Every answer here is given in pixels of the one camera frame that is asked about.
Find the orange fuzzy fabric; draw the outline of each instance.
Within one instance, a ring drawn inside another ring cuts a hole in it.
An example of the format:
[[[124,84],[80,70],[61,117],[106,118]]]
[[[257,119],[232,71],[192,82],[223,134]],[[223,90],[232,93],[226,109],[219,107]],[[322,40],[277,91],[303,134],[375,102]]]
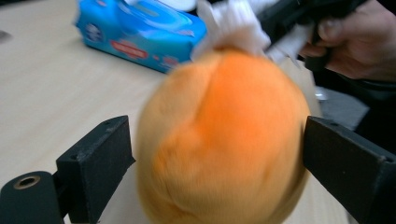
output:
[[[142,111],[140,200],[153,223],[281,223],[298,202],[309,115],[300,89],[236,49],[175,69]]]

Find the blue package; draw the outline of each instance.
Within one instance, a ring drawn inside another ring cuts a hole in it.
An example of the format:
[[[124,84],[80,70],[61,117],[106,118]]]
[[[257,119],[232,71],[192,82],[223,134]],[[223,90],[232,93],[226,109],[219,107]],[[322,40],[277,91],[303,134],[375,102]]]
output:
[[[190,60],[206,33],[198,17],[156,0],[80,0],[76,22],[87,46],[167,72]]]

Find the human hand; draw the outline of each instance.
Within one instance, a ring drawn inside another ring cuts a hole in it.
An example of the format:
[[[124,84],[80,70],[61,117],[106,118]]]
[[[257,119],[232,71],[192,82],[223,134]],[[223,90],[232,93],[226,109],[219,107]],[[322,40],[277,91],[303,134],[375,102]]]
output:
[[[306,44],[300,54],[318,57],[332,48],[327,68],[353,79],[396,81],[396,17],[369,0],[343,20],[320,23],[321,39]]]

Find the black object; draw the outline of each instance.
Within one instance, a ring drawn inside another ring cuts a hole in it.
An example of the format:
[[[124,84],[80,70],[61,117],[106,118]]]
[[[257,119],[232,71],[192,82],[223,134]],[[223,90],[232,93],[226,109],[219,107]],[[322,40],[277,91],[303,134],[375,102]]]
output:
[[[318,23],[322,19],[344,18],[364,2],[366,0],[281,0],[265,9],[257,18],[272,44],[287,34],[294,25],[313,22],[316,25],[313,42],[316,43],[319,40]],[[318,71],[324,68],[329,58],[327,55],[312,62],[312,59],[307,58],[305,66],[311,71]]]
[[[304,165],[359,223],[396,223],[396,156],[326,119],[308,117]]]
[[[134,163],[128,117],[109,119],[56,161],[58,171],[32,172],[5,184],[0,223],[97,223]]]

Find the beige table surface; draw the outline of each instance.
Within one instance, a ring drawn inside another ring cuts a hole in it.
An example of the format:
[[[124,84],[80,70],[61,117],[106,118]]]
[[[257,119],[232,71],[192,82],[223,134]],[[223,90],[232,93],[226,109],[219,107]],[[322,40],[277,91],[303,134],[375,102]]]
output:
[[[0,7],[0,30],[11,36],[0,40],[0,186],[33,171],[53,174],[55,160],[106,119],[128,115],[134,135],[143,103],[166,77],[85,47],[74,26],[76,15],[72,0]],[[320,116],[310,73],[290,62],[283,67]],[[137,200],[133,166],[101,223],[149,223]],[[311,177],[286,223],[343,224],[347,216]]]

